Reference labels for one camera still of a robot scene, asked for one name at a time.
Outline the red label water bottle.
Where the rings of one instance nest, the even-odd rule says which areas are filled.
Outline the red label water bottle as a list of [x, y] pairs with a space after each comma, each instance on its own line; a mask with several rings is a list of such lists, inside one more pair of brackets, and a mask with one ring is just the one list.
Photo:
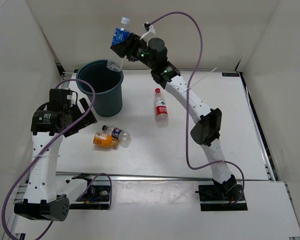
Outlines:
[[154, 113], [158, 127], [166, 127], [169, 123], [169, 115], [166, 100], [160, 88], [154, 90]]

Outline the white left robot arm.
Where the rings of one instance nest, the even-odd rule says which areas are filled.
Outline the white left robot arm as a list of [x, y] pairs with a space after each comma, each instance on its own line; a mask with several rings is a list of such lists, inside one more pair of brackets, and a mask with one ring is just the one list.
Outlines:
[[90, 200], [95, 188], [84, 180], [69, 181], [67, 186], [56, 188], [57, 161], [63, 138], [97, 122], [87, 100], [78, 104], [51, 100], [42, 104], [33, 114], [32, 162], [25, 194], [15, 203], [14, 213], [29, 220], [63, 222], [68, 216], [70, 205], [80, 196]]

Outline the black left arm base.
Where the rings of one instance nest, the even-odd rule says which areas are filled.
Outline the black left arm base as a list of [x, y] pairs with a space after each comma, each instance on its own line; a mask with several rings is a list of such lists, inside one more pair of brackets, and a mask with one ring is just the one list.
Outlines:
[[112, 206], [113, 183], [106, 173], [75, 175], [66, 180], [65, 188], [71, 210], [109, 210]]

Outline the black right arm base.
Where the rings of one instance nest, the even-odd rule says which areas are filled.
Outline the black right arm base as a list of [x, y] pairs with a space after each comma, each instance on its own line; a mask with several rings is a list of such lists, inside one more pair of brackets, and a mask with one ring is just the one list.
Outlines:
[[214, 184], [198, 185], [200, 210], [202, 212], [247, 211], [243, 186], [239, 183], [230, 192], [223, 194]]

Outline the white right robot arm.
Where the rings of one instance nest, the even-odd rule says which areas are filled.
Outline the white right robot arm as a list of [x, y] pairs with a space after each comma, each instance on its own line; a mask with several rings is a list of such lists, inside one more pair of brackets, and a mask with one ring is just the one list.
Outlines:
[[190, 89], [180, 71], [168, 60], [165, 42], [157, 37], [145, 41], [141, 36], [128, 33], [127, 36], [113, 39], [111, 50], [120, 58], [130, 62], [140, 61], [151, 70], [153, 80], [174, 96], [186, 110], [186, 119], [192, 119], [194, 127], [186, 130], [186, 137], [191, 137], [204, 151], [207, 165], [211, 167], [214, 193], [220, 200], [230, 197], [235, 204], [242, 197], [236, 193], [237, 180], [225, 160], [220, 143], [222, 112], [205, 104]]

